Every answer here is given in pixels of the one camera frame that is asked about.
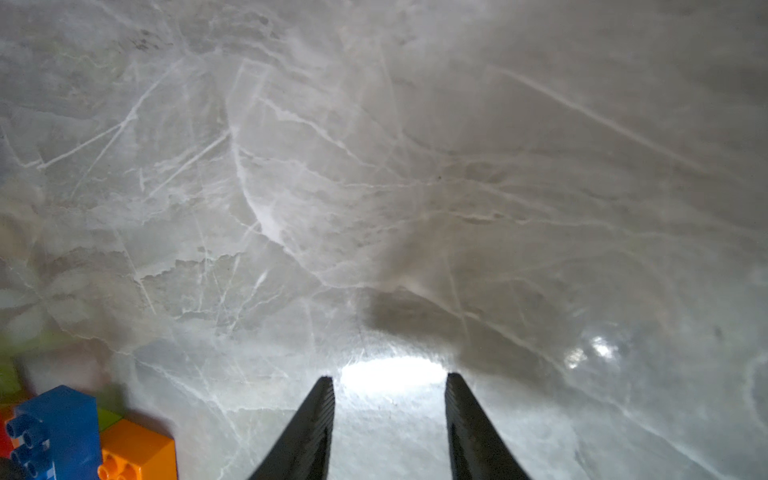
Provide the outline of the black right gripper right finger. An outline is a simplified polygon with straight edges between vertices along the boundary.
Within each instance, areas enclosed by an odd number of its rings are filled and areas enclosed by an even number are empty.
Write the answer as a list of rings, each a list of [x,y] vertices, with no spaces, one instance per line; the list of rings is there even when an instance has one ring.
[[[459,373],[448,374],[444,398],[453,479],[531,479]]]

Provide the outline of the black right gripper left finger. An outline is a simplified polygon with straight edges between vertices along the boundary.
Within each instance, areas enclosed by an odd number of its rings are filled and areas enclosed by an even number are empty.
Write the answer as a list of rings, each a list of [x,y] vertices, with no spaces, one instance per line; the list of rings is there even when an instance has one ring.
[[[250,480],[325,480],[335,418],[330,376],[321,376]]]

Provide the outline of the orange upturned lego brick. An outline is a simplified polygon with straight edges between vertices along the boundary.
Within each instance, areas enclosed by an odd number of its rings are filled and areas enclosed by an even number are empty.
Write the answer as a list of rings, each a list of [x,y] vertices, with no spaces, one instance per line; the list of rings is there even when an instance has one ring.
[[[129,420],[119,420],[100,435],[101,480],[178,478],[175,442]]]

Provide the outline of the dark blue upturned lego brick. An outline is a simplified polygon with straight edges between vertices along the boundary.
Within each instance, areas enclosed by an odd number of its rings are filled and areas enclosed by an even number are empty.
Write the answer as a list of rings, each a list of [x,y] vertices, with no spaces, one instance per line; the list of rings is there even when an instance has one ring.
[[[11,454],[26,479],[96,479],[102,463],[96,399],[61,385],[14,407]]]

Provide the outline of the lime green lego brick front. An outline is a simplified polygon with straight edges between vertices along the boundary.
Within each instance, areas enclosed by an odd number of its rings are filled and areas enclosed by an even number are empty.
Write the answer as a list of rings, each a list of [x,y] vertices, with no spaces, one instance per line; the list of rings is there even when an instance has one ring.
[[[108,429],[123,418],[121,414],[102,407],[97,408],[97,415],[99,431]]]

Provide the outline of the red lego brick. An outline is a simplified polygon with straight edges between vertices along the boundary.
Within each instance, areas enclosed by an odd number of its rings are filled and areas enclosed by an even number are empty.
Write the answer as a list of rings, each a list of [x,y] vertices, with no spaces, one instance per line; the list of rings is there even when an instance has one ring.
[[[7,422],[15,416],[14,405],[2,405],[0,415],[0,455],[2,458],[9,459],[11,452],[20,445],[19,440],[12,438],[6,429]]]

